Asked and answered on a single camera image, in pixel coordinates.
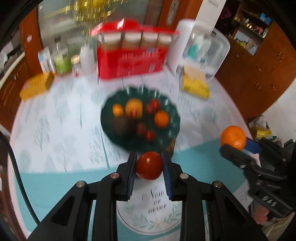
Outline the white squeeze bottle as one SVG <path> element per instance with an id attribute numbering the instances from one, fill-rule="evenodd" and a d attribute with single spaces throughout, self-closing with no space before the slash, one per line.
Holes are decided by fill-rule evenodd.
<path id="1" fill-rule="evenodd" d="M 80 63 L 82 72 L 84 74 L 90 74 L 95 71 L 95 56 L 93 49 L 85 44 L 81 47 L 80 50 Z"/>

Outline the yellow tissue pack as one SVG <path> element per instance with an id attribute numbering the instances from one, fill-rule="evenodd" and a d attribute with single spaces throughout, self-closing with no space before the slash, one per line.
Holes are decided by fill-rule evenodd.
<path id="1" fill-rule="evenodd" d="M 205 73 L 190 65 L 184 65 L 180 90 L 205 100 L 211 95 Z"/>

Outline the tree pattern tablecloth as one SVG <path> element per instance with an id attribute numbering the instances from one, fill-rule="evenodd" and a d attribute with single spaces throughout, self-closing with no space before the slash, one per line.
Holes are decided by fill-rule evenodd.
<path id="1" fill-rule="evenodd" d="M 27 232 L 44 219 L 78 181 L 100 181 L 131 151 L 150 157 L 163 151 L 197 180 L 219 180 L 243 207 L 252 198 L 242 171 L 220 156 L 220 136 L 229 126 L 246 130 L 236 105 L 217 80 L 210 96 L 182 92 L 168 71 L 99 80 L 95 74 L 57 78 L 45 93 L 18 107 L 11 147 L 33 219 L 16 188 Z"/>

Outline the green label glass bottle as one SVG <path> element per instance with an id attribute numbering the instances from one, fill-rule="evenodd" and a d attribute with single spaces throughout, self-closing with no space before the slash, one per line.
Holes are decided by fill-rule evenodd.
<path id="1" fill-rule="evenodd" d="M 68 47 L 62 43 L 61 37 L 54 39 L 53 60 L 56 71 L 59 75 L 65 75 L 72 69 Z"/>

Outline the red cherry tomato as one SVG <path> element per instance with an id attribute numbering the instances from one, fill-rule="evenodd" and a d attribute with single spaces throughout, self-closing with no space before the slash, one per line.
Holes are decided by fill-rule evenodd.
<path id="1" fill-rule="evenodd" d="M 146 105 L 145 111 L 148 115 L 155 114 L 158 110 L 160 110 L 160 102 L 157 99 L 151 99 L 151 101 Z"/>
<path id="2" fill-rule="evenodd" d="M 147 142 L 153 142 L 156 138 L 156 135 L 153 130 L 147 130 L 145 133 L 145 140 Z"/>
<path id="3" fill-rule="evenodd" d="M 145 180 L 156 180 L 163 171 L 163 160 L 157 152 L 142 154 L 136 163 L 136 173 Z"/>

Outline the dark green scalloped plate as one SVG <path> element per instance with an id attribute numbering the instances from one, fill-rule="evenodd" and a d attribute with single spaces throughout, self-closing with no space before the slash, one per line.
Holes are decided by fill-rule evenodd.
<path id="1" fill-rule="evenodd" d="M 156 138 L 153 142 L 147 142 L 145 136 L 139 137 L 137 133 L 132 138 L 123 138 L 117 136 L 113 132 L 112 120 L 115 117 L 112 113 L 112 106 L 118 103 L 125 108 L 126 102 L 132 98 L 138 98 L 143 103 L 142 118 L 140 120 L 134 120 L 137 124 L 140 122 L 144 123 L 147 130 L 154 131 Z M 170 122 L 166 128 L 157 128 L 154 124 L 153 115 L 148 115 L 145 111 L 146 105 L 154 98 L 160 102 L 160 110 L 164 110 L 169 114 Z M 101 110 L 100 122 L 102 130 L 115 145 L 127 151 L 137 151 L 142 153 L 155 151 L 160 153 L 170 145 L 172 138 L 177 137 L 179 134 L 181 119 L 176 105 L 172 103 L 168 95 L 159 92 L 157 89 L 149 89 L 145 86 L 130 86 L 126 89 L 120 89 L 107 97 Z"/>

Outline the small orange kumquat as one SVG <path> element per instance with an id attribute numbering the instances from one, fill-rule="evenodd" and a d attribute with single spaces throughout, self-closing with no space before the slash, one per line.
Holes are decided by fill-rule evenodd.
<path id="1" fill-rule="evenodd" d="M 112 113 L 114 117 L 120 117 L 125 115 L 125 110 L 123 109 L 122 105 L 116 103 L 112 106 Z"/>

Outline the large yellow orange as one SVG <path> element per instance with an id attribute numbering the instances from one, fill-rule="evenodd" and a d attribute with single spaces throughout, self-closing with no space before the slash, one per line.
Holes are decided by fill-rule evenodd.
<path id="1" fill-rule="evenodd" d="M 125 104 L 125 115 L 136 120 L 142 118 L 143 113 L 143 103 L 138 98 L 132 98 L 128 100 Z"/>

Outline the white blue carton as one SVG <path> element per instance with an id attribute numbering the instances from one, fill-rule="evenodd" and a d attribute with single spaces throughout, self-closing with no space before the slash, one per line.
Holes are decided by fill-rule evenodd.
<path id="1" fill-rule="evenodd" d="M 53 75 L 56 74 L 53 57 L 50 54 L 49 47 L 38 52 L 38 60 L 43 73 L 51 72 Z"/>

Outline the dark brown avocado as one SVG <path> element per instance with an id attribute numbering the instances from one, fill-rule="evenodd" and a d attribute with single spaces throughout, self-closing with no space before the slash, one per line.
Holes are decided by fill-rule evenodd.
<path id="1" fill-rule="evenodd" d="M 137 122 L 129 116 L 120 116 L 112 120 L 113 132 L 123 138 L 132 138 L 137 132 Z"/>

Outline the overripe brown banana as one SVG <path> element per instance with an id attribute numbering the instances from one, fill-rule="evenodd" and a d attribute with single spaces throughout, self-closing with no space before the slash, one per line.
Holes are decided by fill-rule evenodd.
<path id="1" fill-rule="evenodd" d="M 168 153 L 170 157 L 172 157 L 174 154 L 175 144 L 176 144 L 176 137 L 172 138 L 171 143 L 168 146 Z"/>

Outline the yellow cardboard box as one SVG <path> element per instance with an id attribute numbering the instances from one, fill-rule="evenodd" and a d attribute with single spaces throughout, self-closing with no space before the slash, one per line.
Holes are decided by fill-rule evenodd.
<path id="1" fill-rule="evenodd" d="M 47 92 L 53 80 L 54 76 L 51 72 L 41 73 L 28 79 L 20 91 L 21 100 L 26 101 Z"/>

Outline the orange mandarin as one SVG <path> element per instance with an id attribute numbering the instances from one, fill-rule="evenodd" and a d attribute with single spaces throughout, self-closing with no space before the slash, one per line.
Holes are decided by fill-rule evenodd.
<path id="1" fill-rule="evenodd" d="M 159 110 L 154 115 L 154 124 L 157 128 L 163 129 L 169 125 L 169 114 L 164 110 Z"/>
<path id="2" fill-rule="evenodd" d="M 246 146 L 246 134 L 238 126 L 228 126 L 221 134 L 220 145 L 230 145 L 242 151 Z"/>

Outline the red lychee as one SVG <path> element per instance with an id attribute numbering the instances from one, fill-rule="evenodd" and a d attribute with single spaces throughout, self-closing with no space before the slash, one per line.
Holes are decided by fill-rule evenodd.
<path id="1" fill-rule="evenodd" d="M 140 122 L 137 124 L 137 135 L 139 137 L 145 136 L 146 131 L 147 127 L 144 123 Z"/>

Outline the small glass jar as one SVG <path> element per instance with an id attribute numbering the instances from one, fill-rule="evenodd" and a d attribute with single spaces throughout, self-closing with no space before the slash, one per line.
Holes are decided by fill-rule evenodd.
<path id="1" fill-rule="evenodd" d="M 75 77 L 78 77 L 81 72 L 80 55 L 74 55 L 71 57 L 72 72 Z"/>

